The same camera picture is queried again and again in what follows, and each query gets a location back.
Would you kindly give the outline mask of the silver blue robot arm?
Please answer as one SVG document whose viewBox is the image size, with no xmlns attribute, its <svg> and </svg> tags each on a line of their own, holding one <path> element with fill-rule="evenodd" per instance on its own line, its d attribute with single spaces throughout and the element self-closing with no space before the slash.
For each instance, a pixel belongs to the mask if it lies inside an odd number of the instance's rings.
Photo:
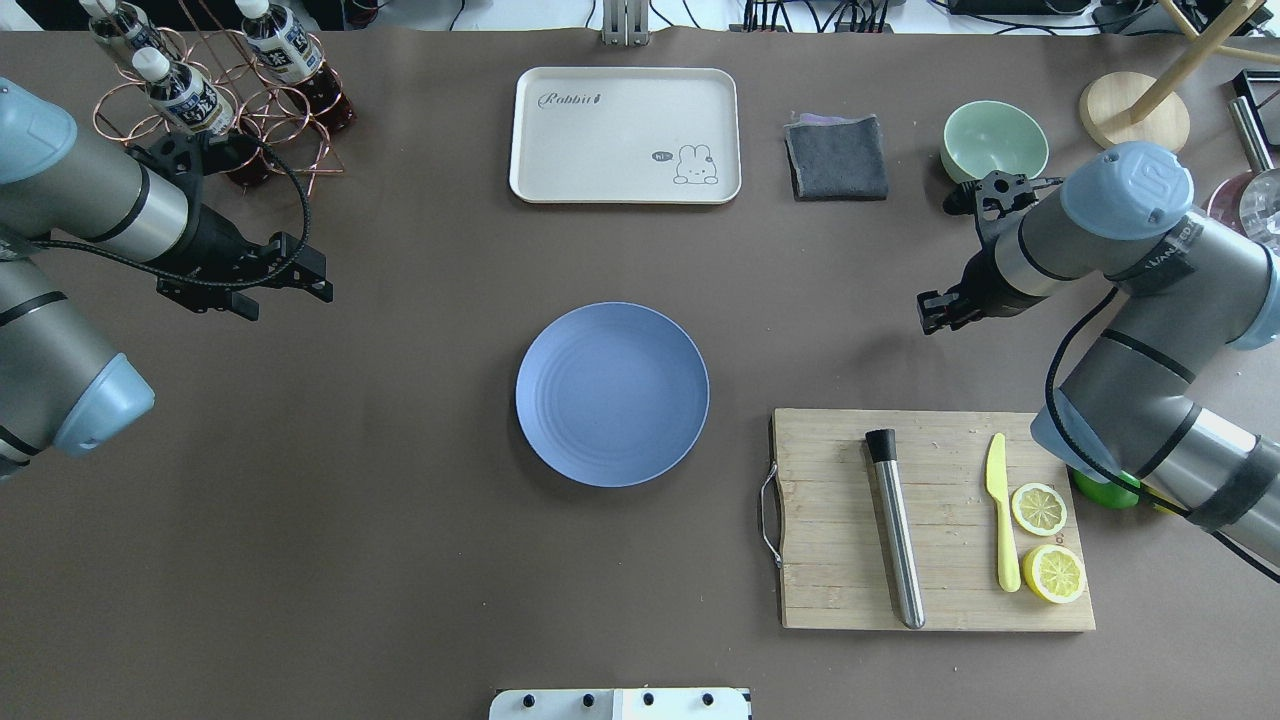
<svg viewBox="0 0 1280 720">
<path fill-rule="evenodd" d="M 3 81 L 1 469 L 9 479 L 56 450 L 82 457 L 155 404 L 148 382 L 46 268 L 52 252 L 86 254 L 150 275 L 192 313 L 259 318 L 256 288 L 334 288 L 300 233 L 253 242 L 204 197 L 209 176 L 261 141 L 175 132 L 123 147 L 59 105 Z"/>
<path fill-rule="evenodd" d="M 1222 350 L 1277 338 L 1277 255 L 1193 204 L 1176 155 L 1132 141 L 1053 191 L 1001 170 L 959 184 L 945 211 L 980 240 L 960 282 L 920 293 L 922 329 L 1015 316 L 1100 273 L 1126 302 L 1064 382 L 1048 374 L 1036 442 L 1070 468 L 1152 489 L 1249 562 L 1277 562 L 1275 439 L 1211 413 L 1189 386 Z"/>
</svg>

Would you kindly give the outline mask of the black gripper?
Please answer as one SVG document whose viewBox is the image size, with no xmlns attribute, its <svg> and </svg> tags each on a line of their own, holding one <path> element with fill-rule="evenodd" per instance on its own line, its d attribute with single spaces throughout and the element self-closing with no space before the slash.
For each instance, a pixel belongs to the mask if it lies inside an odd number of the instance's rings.
<svg viewBox="0 0 1280 720">
<path fill-rule="evenodd" d="M 259 304 L 238 290 L 214 287 L 248 282 L 266 274 L 262 287 L 305 290 L 329 304 L 334 287 L 326 278 L 326 258 L 308 242 L 285 232 L 261 247 L 250 242 L 234 223 L 204 204 L 204 177 L 225 170 L 227 141 L 206 133 L 169 133 L 148 147 L 132 143 L 125 152 L 180 191 L 186 201 L 186 228 L 177 242 L 145 265 L 157 275 L 156 291 L 193 311 L 229 311 L 246 320 L 259 319 Z"/>
<path fill-rule="evenodd" d="M 943 201 L 951 215 L 972 215 L 980 242 L 957 284 L 916 296 L 922 332 L 959 331 L 987 316 L 1015 316 L 1065 286 L 1062 275 L 1030 259 L 1023 238 L 1024 211 L 1039 193 L 1061 184 L 1064 178 L 1027 178 L 992 170 L 982 179 L 966 181 Z"/>
</svg>

